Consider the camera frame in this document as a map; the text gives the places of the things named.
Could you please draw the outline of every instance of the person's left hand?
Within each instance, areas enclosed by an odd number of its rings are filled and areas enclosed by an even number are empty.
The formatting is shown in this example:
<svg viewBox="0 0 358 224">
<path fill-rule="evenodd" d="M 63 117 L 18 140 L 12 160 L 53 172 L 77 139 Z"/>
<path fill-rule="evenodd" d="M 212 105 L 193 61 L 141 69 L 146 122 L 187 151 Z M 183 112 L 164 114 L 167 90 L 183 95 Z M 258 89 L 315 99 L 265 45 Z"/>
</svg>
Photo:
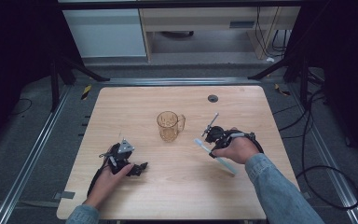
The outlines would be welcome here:
<svg viewBox="0 0 358 224">
<path fill-rule="evenodd" d="M 85 202 L 83 202 L 83 204 L 93 206 L 99 210 L 102 203 L 109 197 L 117 184 L 124 176 L 126 176 L 132 167 L 133 164 L 128 164 L 115 175 L 112 174 L 109 166 L 103 168 L 103 171 L 95 182 L 89 197 Z"/>
</svg>

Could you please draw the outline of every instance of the metal rail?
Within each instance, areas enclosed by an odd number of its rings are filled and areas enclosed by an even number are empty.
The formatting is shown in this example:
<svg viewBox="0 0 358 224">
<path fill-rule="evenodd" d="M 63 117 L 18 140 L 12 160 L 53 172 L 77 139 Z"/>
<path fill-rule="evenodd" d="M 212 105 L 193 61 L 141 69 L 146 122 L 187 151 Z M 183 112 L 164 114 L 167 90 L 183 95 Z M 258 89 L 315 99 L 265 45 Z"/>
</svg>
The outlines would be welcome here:
<svg viewBox="0 0 358 224">
<path fill-rule="evenodd" d="M 6 198 L 0 205 L 0 223 L 7 223 L 11 213 L 14 210 L 14 207 L 19 200 L 22 191 L 27 184 L 27 181 L 39 159 L 40 154 L 43 151 L 43 148 L 48 141 L 50 133 L 54 127 L 54 124 L 57 121 L 58 116 L 62 112 L 63 105 L 67 99 L 67 95 L 71 90 L 71 86 L 65 86 L 65 89 L 62 91 L 62 97 L 60 103 L 58 104 L 57 109 L 54 112 L 51 112 L 48 116 L 48 120 L 45 123 L 42 131 L 36 139 L 36 142 L 27 158 L 25 163 L 22 165 L 19 175 L 14 181 L 9 193 Z"/>
<path fill-rule="evenodd" d="M 241 85 L 257 84 L 258 80 L 247 77 L 157 77 L 157 78 L 110 78 L 99 82 L 101 85 L 113 86 L 207 86 L 207 85 Z"/>
<path fill-rule="evenodd" d="M 290 92 L 296 92 L 294 90 L 294 87 L 292 85 L 289 85 Z M 298 105 L 301 105 L 298 96 L 294 94 L 295 100 Z M 302 106 L 298 107 L 301 114 L 304 113 L 304 108 Z M 327 166 L 334 167 L 339 170 L 339 166 L 336 162 L 336 160 L 333 158 L 333 156 L 330 153 L 330 150 L 328 149 L 326 143 L 324 142 L 318 128 L 316 125 L 313 125 L 311 131 L 311 136 L 313 138 L 313 142 L 315 143 L 316 149 L 318 150 L 318 153 L 321 157 L 322 163 Z M 351 190 L 351 185 L 348 183 L 347 179 L 343 175 L 340 175 L 336 172 L 332 172 L 330 170 L 327 171 L 329 174 L 329 177 L 336 189 L 336 192 L 338 194 L 338 197 L 342 201 L 342 203 L 345 206 L 351 206 L 356 203 L 356 197 L 353 194 Z M 348 216 L 351 219 L 352 223 L 358 223 L 358 206 L 356 208 L 353 208 L 351 210 L 347 211 Z"/>
</svg>

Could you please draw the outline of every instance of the person's right hand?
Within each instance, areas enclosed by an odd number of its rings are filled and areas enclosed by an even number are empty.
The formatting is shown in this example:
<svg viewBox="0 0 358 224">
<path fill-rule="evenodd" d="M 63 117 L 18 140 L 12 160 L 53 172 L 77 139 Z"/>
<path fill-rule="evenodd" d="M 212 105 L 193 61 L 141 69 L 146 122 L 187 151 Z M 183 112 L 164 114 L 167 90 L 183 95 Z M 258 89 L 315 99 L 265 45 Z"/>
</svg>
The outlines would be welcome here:
<svg viewBox="0 0 358 224">
<path fill-rule="evenodd" d="M 225 157 L 239 164 L 245 164 L 249 158 L 259 153 L 255 144 L 246 137 L 233 138 L 230 145 L 212 152 L 216 157 Z"/>
</svg>

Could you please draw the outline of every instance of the hand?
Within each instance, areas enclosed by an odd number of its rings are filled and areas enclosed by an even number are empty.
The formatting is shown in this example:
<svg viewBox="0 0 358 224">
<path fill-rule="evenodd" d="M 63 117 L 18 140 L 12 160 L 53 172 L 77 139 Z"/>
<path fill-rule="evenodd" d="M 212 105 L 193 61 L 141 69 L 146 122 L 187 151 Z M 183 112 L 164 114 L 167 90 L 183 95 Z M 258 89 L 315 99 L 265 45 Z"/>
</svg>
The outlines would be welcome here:
<svg viewBox="0 0 358 224">
<path fill-rule="evenodd" d="M 255 144 L 246 137 L 233 138 L 230 145 L 213 151 L 216 157 L 225 157 L 239 164 L 245 164 L 249 158 L 259 153 Z"/>
<path fill-rule="evenodd" d="M 101 175 L 95 182 L 89 197 L 83 204 L 91 205 L 99 210 L 101 204 L 114 191 L 117 184 L 132 169 L 133 164 L 124 166 L 117 174 L 113 175 L 109 166 L 103 168 Z"/>
</svg>

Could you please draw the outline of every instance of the cable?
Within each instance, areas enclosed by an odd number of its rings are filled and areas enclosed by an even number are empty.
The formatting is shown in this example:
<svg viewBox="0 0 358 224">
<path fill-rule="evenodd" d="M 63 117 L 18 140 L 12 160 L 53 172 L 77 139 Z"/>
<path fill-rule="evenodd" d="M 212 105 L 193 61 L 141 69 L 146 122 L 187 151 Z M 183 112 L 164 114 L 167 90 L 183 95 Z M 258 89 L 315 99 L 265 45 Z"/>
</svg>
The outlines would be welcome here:
<svg viewBox="0 0 358 224">
<path fill-rule="evenodd" d="M 312 120 L 312 124 L 310 125 L 310 127 L 307 129 L 305 134 L 308 134 L 310 132 L 310 130 L 312 130 L 313 127 L 313 120 Z M 281 137 L 281 139 L 289 139 L 289 138 L 298 138 L 298 137 L 302 137 L 304 136 L 304 134 L 301 135 L 296 135 L 296 136 L 287 136 L 287 137 Z"/>
<path fill-rule="evenodd" d="M 340 210 L 349 210 L 349 209 L 353 209 L 355 207 L 358 206 L 358 188 L 356 187 L 354 181 L 352 179 L 350 179 L 347 175 L 345 175 L 343 172 L 339 171 L 337 168 L 334 168 L 334 167 L 331 167 L 331 166 L 326 166 L 326 165 L 314 165 L 314 166 L 311 166 L 309 168 L 305 168 L 305 135 L 306 135 L 306 132 L 307 132 L 307 127 L 308 127 L 308 124 L 310 122 L 310 117 L 312 116 L 312 113 L 311 113 L 311 103 L 312 103 L 312 99 L 315 95 L 319 94 L 320 92 L 322 92 L 321 90 L 319 91 L 316 91 L 315 93 L 312 94 L 312 96 L 310 97 L 310 100 L 309 100 L 309 103 L 308 103 L 308 108 L 306 108 L 306 111 L 308 110 L 309 111 L 309 114 L 308 114 L 308 118 L 307 118 L 307 121 L 306 121 L 306 124 L 305 124 L 305 127 L 304 127 L 304 131 L 303 131 L 303 136 L 302 136 L 302 143 L 301 143 L 301 167 L 302 167 L 302 171 L 296 175 L 296 178 L 299 178 L 300 176 L 304 176 L 304 180 L 307 184 L 307 186 L 310 188 L 310 190 L 319 198 L 321 199 L 323 202 L 337 208 L 337 209 L 340 209 Z M 322 195 L 320 195 L 319 193 L 316 192 L 316 190 L 310 185 L 310 182 L 307 178 L 307 172 L 309 172 L 310 170 L 314 170 L 314 169 L 330 169 L 330 170 L 333 170 L 335 172 L 338 172 L 340 173 L 341 175 L 343 175 L 345 177 L 345 179 L 347 179 L 353 186 L 353 188 L 356 190 L 356 203 L 351 205 L 351 206 L 341 206 L 341 205 L 337 205 L 337 204 L 334 204 L 334 203 L 331 203 L 330 201 L 326 200 L 324 197 L 322 197 Z"/>
<path fill-rule="evenodd" d="M 277 30 L 275 32 L 274 37 L 272 38 L 272 49 L 274 49 L 275 51 L 279 51 L 279 52 L 285 52 L 286 51 L 286 36 L 287 36 L 287 30 L 284 30 L 284 36 L 283 36 L 283 46 L 281 47 L 277 47 L 274 45 L 275 40 L 277 39 L 279 30 Z"/>
<path fill-rule="evenodd" d="M 286 52 L 286 35 L 287 35 L 287 30 L 284 30 L 284 37 L 283 37 L 283 49 L 284 51 L 282 51 L 281 53 L 281 58 L 283 59 L 283 54 Z"/>
<path fill-rule="evenodd" d="M 256 38 L 258 44 L 261 46 L 261 49 L 263 50 L 263 53 L 266 54 L 269 57 L 272 57 L 272 58 L 281 56 L 281 55 L 271 54 L 267 50 L 267 44 L 266 44 L 266 41 L 264 40 L 264 36 L 263 36 L 263 32 L 261 31 L 261 26 L 260 26 L 259 20 L 260 20 L 260 7 L 257 7 L 257 16 L 256 16 L 256 22 L 255 22 L 255 38 Z M 258 27 L 258 29 L 260 31 L 260 35 L 261 35 L 261 38 L 262 38 L 263 42 L 261 42 L 260 39 L 257 36 L 257 27 Z"/>
<path fill-rule="evenodd" d="M 314 102 L 316 102 L 316 101 L 318 101 L 318 100 L 320 100 L 320 99 L 323 99 L 323 98 L 324 98 L 324 97 L 319 97 L 319 98 L 317 98 L 317 99 L 315 99 L 315 100 L 310 99 L 310 103 L 308 103 L 309 106 L 307 106 L 307 107 L 310 108 L 310 104 L 312 104 L 312 103 L 314 103 Z M 280 111 L 277 111 L 277 112 L 275 112 L 274 114 L 283 112 L 283 111 L 285 111 L 285 110 L 287 110 L 287 109 L 290 109 L 290 108 L 293 108 L 293 107 L 295 107 L 295 106 L 296 106 L 296 105 L 292 105 L 292 106 L 290 106 L 290 107 L 287 107 L 287 108 L 285 108 L 285 109 L 282 109 L 282 110 L 280 110 Z M 308 112 L 308 109 L 306 108 L 306 109 L 304 110 L 303 114 L 301 115 L 301 117 L 299 117 L 295 122 L 293 122 L 293 123 L 287 125 L 286 127 L 280 128 L 279 131 L 283 131 L 283 130 L 286 130 L 286 129 L 288 129 L 288 128 L 291 128 L 291 127 L 295 126 L 297 123 L 299 123 L 299 122 L 301 121 L 301 119 L 307 114 L 307 112 Z"/>
<path fill-rule="evenodd" d="M 11 113 L 10 115 L 19 115 L 19 114 L 22 114 L 24 113 L 25 111 L 29 110 L 32 106 L 32 100 L 30 99 L 27 99 L 27 98 L 21 98 L 20 100 L 23 100 L 23 101 L 28 101 L 30 104 L 28 105 L 27 108 L 25 108 L 24 110 L 20 111 L 20 112 L 16 112 L 16 113 Z"/>
</svg>

